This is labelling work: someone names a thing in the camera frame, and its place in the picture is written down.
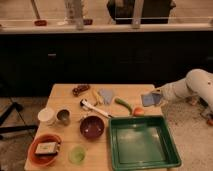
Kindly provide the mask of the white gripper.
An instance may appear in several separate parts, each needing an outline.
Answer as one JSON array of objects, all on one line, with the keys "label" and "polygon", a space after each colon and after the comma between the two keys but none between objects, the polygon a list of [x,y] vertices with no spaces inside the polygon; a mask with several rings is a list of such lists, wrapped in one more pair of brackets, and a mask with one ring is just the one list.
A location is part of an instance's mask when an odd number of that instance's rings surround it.
[{"label": "white gripper", "polygon": [[177,99],[173,86],[168,83],[160,87],[160,89],[154,89],[151,91],[151,93],[160,94],[162,95],[161,101],[159,103],[159,106],[162,107],[166,105],[168,102],[173,102]]}]

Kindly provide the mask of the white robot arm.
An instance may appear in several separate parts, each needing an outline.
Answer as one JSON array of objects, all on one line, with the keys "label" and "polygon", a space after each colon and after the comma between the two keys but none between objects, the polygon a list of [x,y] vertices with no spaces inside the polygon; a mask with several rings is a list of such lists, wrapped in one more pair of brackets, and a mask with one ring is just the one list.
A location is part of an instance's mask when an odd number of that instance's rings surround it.
[{"label": "white robot arm", "polygon": [[201,97],[213,111],[213,73],[203,69],[192,69],[186,77],[155,88],[165,101],[176,101],[191,96]]}]

